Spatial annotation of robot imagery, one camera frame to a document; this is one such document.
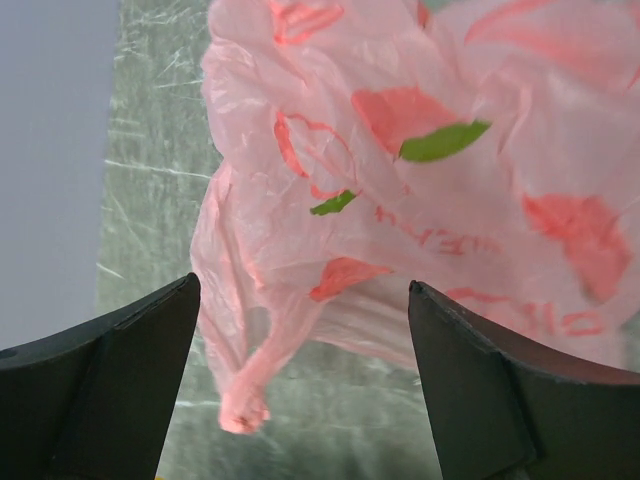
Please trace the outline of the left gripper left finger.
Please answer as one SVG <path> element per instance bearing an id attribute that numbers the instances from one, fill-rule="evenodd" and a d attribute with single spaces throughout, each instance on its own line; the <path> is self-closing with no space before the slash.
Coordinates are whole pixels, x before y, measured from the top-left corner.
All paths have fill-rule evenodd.
<path id="1" fill-rule="evenodd" d="M 154 478 L 199 306 L 200 282 L 190 273 L 2 350 L 2 478 Z"/>

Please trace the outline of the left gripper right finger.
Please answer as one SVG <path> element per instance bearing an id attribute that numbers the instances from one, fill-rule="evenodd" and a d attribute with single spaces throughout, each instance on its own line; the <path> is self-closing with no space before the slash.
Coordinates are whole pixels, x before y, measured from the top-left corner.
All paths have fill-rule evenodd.
<path id="1" fill-rule="evenodd" d="M 554 350 L 421 282 L 408 320 L 446 479 L 635 479 L 639 377 Z"/>

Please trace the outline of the pink plastic bag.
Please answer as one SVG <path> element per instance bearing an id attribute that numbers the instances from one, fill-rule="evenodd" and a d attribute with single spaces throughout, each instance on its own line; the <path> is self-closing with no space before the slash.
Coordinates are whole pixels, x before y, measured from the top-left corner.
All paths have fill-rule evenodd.
<path id="1" fill-rule="evenodd" d="M 635 1 L 216 1 L 222 163 L 191 246 L 220 426 L 250 434 L 309 340 L 414 368 L 420 280 L 627 363 L 639 310 Z"/>

